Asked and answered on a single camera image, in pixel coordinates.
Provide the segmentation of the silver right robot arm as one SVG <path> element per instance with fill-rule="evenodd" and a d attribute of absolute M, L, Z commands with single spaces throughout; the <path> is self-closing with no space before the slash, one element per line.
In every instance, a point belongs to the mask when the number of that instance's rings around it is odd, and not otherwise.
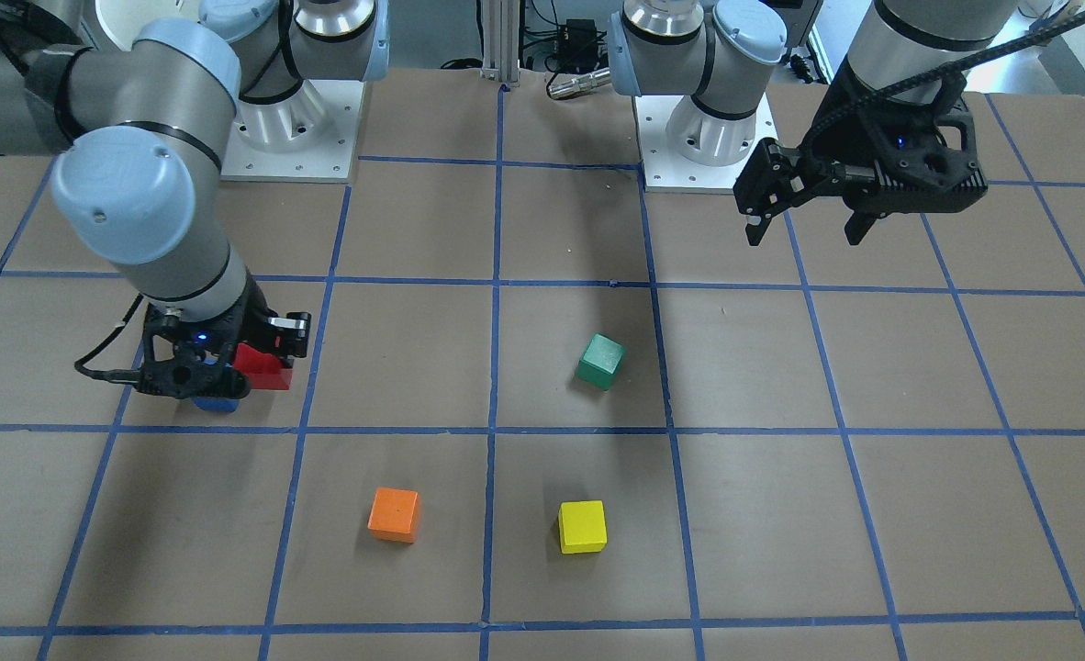
<path fill-rule="evenodd" d="M 0 156 L 50 155 L 50 192 L 86 247 L 146 305 L 132 374 L 181 386 L 232 374 L 248 346 L 291 365 L 310 315 L 279 314 L 224 233 L 217 185 L 261 156 L 326 177 L 352 130 L 319 91 L 384 78 L 385 1 L 202 1 L 137 29 L 125 50 L 84 31 L 84 1 L 0 1 Z"/>

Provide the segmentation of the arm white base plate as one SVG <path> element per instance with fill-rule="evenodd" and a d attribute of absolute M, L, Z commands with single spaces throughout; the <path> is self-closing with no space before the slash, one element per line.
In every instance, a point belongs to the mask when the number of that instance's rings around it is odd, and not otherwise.
<path fill-rule="evenodd" d="M 222 179 L 348 183 L 367 88 L 363 81 L 307 80 L 272 104 L 240 101 Z"/>
<path fill-rule="evenodd" d="M 658 193 L 730 194 L 761 139 L 776 138 L 768 99 L 746 118 L 726 120 L 689 96 L 633 100 L 646 187 Z"/>

